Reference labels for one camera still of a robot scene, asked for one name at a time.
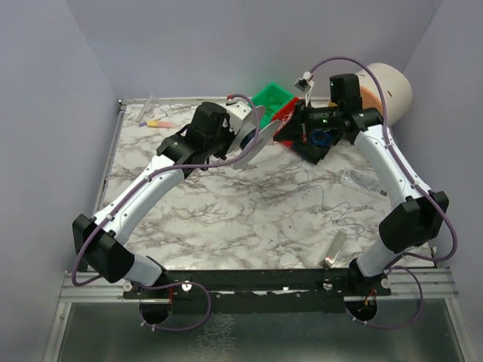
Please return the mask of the black plastic bin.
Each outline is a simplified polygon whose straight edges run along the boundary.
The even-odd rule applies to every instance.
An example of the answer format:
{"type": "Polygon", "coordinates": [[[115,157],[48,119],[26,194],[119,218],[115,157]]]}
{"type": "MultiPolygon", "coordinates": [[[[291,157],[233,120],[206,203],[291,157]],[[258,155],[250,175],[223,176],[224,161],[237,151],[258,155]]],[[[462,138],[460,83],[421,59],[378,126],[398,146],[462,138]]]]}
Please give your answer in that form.
{"type": "Polygon", "coordinates": [[[341,140],[343,134],[336,130],[314,130],[306,143],[294,143],[291,151],[299,155],[304,161],[317,164],[329,153],[332,146],[341,140]]]}

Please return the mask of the grey plastic cable spool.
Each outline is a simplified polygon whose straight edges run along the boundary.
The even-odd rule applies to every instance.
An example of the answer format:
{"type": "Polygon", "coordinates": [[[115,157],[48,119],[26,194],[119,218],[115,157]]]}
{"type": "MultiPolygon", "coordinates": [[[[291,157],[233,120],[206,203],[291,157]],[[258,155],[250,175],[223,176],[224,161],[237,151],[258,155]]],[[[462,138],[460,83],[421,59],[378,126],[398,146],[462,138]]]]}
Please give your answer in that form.
{"type": "Polygon", "coordinates": [[[278,121],[270,122],[264,128],[260,128],[258,137],[255,137],[255,133],[257,130],[257,121],[255,115],[258,115],[260,118],[262,118],[264,113],[264,106],[256,106],[255,110],[253,110],[254,122],[252,124],[246,124],[238,132],[238,134],[235,134],[235,139],[233,140],[232,145],[229,147],[228,153],[230,154],[237,150],[241,150],[242,152],[244,152],[247,149],[249,150],[249,152],[243,158],[232,164],[232,167],[234,169],[238,170],[243,168],[256,155],[258,155],[263,147],[265,147],[274,137],[275,132],[278,128],[278,121]]]}

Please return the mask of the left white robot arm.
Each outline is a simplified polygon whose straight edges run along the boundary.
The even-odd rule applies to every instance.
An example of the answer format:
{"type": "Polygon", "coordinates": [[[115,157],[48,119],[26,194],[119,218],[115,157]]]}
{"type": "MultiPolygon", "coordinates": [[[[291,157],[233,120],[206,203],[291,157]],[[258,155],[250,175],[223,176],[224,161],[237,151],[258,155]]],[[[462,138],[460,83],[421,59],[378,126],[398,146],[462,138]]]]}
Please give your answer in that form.
{"type": "Polygon", "coordinates": [[[214,168],[211,157],[227,165],[227,156],[239,146],[242,122],[250,112],[240,102],[225,106],[201,103],[192,120],[162,141],[140,175],[111,204],[91,217],[77,216],[72,223],[77,254],[72,267],[73,284],[81,285],[75,275],[80,263],[85,262],[110,283],[125,279],[147,287],[155,285],[165,268],[128,250],[127,241],[170,190],[194,170],[214,168]]]}

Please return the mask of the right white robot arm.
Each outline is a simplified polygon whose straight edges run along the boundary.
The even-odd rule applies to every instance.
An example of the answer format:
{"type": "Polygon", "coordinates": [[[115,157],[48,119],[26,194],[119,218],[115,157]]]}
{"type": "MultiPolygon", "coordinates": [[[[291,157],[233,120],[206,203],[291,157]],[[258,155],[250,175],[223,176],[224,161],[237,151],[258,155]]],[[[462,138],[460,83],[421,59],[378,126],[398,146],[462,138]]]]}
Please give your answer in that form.
{"type": "Polygon", "coordinates": [[[278,131],[278,142],[309,142],[317,132],[343,135],[371,164],[389,196],[392,210],[379,224],[379,238],[350,267],[360,278],[372,278],[403,253],[435,238],[441,228],[449,200],[417,178],[397,145],[385,135],[383,116],[375,108],[364,108],[356,74],[330,78],[332,106],[314,107],[296,103],[291,117],[278,131]]]}

